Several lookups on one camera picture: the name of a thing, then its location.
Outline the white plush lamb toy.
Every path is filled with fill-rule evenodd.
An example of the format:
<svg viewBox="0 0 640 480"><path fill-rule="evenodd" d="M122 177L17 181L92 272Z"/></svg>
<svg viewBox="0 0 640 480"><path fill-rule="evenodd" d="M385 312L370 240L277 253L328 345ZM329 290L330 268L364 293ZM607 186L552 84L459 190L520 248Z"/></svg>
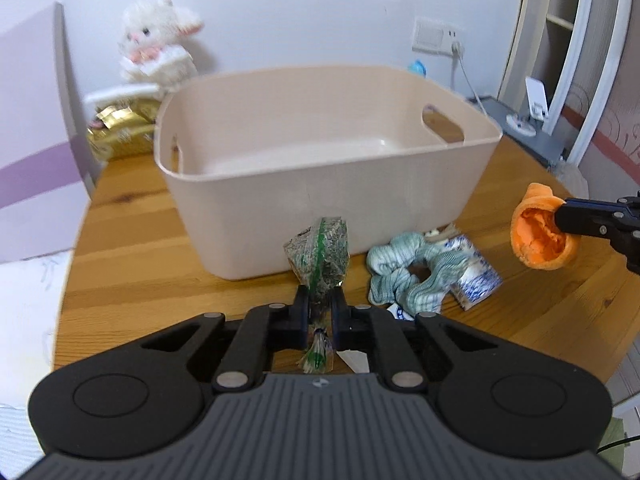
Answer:
<svg viewBox="0 0 640 480"><path fill-rule="evenodd" d="M198 69L182 40L199 32L204 22L194 11L171 0L141 0L122 14L120 74L128 84L157 84L175 91Z"/></svg>

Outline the blue white tissue pack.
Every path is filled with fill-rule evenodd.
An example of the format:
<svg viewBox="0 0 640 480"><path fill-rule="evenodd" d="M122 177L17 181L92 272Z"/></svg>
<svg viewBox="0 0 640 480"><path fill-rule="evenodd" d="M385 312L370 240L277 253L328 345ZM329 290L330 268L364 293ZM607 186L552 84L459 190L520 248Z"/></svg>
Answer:
<svg viewBox="0 0 640 480"><path fill-rule="evenodd" d="M498 272L480 254L469 237L450 223L441 230L425 233L425 240L440 246L443 250L462 250L468 254L465 271L452 286L451 293L460 307L467 311L491 296L502 284Z"/></svg>

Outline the gold gift box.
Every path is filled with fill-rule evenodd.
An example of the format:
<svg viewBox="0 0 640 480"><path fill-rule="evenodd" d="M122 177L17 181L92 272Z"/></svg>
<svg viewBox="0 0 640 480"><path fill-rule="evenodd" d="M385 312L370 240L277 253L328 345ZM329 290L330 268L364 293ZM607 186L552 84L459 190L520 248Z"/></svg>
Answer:
<svg viewBox="0 0 640 480"><path fill-rule="evenodd" d="M86 134L93 156L109 162L152 153L163 97L158 84L122 84L87 94L84 103L94 108Z"/></svg>

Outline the green striped scrunchie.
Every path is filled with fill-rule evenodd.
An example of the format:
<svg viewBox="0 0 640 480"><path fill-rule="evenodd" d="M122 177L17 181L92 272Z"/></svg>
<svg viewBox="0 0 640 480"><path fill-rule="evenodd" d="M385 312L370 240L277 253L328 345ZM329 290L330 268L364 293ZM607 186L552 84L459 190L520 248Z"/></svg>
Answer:
<svg viewBox="0 0 640 480"><path fill-rule="evenodd" d="M445 296L472 258L468 248L428 242L418 232L399 234L367 254L369 302L397 304L413 318L425 312L439 314Z"/></svg>

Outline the lilac bed headboard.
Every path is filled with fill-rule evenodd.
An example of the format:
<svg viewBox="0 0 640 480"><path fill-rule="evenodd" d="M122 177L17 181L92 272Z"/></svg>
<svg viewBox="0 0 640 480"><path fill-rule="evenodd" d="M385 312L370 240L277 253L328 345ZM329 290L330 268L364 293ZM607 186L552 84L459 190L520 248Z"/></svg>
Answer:
<svg viewBox="0 0 640 480"><path fill-rule="evenodd" d="M1 261L73 248L90 202L92 157L67 85L63 7L1 35Z"/></svg>

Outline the white wooden shelf frame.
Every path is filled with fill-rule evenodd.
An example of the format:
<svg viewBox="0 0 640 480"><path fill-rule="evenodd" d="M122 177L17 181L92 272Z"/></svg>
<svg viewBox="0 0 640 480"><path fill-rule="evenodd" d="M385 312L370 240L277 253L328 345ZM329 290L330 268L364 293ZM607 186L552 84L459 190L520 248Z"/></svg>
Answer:
<svg viewBox="0 0 640 480"><path fill-rule="evenodd" d="M593 140L626 44L634 0L521 0L498 99L528 114L525 78L541 80L549 116L541 131L577 166Z"/></svg>

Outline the white patterned pillow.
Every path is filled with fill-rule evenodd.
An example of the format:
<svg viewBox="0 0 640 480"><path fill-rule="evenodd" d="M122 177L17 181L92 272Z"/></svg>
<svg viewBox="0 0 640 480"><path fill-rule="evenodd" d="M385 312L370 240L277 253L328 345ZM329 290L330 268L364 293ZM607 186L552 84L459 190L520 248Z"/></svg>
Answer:
<svg viewBox="0 0 640 480"><path fill-rule="evenodd" d="M74 253L1 266L1 403L24 408L53 367L56 330Z"/></svg>

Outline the beige plastic storage basket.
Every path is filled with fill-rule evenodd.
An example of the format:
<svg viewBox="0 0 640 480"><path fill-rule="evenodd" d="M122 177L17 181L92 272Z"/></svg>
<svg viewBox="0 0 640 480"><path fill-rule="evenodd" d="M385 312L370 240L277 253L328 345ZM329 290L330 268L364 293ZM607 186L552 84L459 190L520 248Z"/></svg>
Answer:
<svg viewBox="0 0 640 480"><path fill-rule="evenodd" d="M284 244L323 217L354 254L456 220L501 140L435 81L386 66L201 76L164 99L154 158L204 268L285 271Z"/></svg>

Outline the orange knitted pouch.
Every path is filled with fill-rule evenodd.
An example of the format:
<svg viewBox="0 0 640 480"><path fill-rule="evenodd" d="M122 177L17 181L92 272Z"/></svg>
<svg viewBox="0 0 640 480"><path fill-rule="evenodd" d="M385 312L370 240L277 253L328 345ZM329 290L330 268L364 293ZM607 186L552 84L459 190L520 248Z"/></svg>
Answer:
<svg viewBox="0 0 640 480"><path fill-rule="evenodd" d="M566 201L548 185L533 182L515 207L510 227L513 253L529 269L553 271L568 266L579 250L579 235L566 234L554 214Z"/></svg>

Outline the white wall switch socket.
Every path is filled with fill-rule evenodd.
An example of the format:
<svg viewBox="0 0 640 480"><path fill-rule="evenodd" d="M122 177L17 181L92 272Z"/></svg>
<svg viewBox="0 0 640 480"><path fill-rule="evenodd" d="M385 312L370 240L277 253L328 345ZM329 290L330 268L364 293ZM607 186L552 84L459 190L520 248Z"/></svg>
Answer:
<svg viewBox="0 0 640 480"><path fill-rule="evenodd" d="M411 49L414 52L461 56L464 30L453 24L418 16L414 19Z"/></svg>

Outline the white phone stand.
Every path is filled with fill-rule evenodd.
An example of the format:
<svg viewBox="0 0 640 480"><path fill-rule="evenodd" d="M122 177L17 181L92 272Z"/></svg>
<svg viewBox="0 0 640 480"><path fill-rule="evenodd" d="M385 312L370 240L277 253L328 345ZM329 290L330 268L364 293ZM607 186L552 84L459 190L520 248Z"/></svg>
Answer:
<svg viewBox="0 0 640 480"><path fill-rule="evenodd" d="M544 83L533 77L525 78L528 114L506 116L508 128L518 136L532 138L544 125L549 116L546 88Z"/></svg>

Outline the green patterned snack packet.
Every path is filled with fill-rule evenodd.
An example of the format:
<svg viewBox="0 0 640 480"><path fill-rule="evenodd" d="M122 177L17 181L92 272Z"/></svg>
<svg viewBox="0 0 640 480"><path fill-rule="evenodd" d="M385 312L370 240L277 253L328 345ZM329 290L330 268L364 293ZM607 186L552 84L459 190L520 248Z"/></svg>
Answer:
<svg viewBox="0 0 640 480"><path fill-rule="evenodd" d="M341 217L322 217L284 246L288 264L308 289L308 346L299 367L305 374L324 374L333 368L330 338L330 292L340 287L349 264L347 224Z"/></svg>

